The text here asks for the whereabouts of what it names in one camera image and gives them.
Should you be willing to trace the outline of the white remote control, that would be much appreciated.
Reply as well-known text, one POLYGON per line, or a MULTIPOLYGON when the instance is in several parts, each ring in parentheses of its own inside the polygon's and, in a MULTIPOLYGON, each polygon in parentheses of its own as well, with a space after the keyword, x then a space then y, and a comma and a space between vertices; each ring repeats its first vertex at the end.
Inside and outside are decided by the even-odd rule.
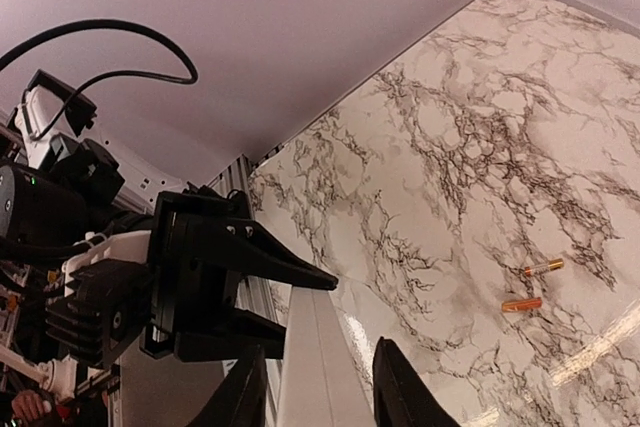
POLYGON ((327 291, 291 289, 276 424, 376 424, 327 291))

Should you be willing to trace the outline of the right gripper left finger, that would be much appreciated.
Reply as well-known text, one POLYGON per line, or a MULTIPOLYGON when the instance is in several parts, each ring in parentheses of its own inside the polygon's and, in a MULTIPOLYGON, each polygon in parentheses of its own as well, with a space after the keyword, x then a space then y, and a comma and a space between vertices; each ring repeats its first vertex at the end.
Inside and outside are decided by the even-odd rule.
POLYGON ((248 348, 187 426, 265 426, 267 381, 264 349, 248 348))

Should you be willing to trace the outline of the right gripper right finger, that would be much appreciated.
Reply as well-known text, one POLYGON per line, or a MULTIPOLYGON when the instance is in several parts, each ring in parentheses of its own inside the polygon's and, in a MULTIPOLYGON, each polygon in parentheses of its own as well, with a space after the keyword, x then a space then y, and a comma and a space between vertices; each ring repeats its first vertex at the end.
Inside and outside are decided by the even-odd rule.
POLYGON ((459 427, 397 344, 381 337, 373 360, 374 417, 381 427, 459 427))

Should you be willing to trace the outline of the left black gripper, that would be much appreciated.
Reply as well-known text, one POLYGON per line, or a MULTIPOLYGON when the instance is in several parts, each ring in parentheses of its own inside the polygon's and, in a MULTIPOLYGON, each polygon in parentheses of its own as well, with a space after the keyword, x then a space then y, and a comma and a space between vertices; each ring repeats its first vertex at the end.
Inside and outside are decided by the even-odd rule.
POLYGON ((296 256, 249 217, 247 196, 239 190, 226 196, 208 187, 159 194, 147 254, 154 274, 147 355, 226 361, 260 346, 267 359, 281 360, 286 328, 235 308, 241 274, 336 289, 337 277, 296 256))

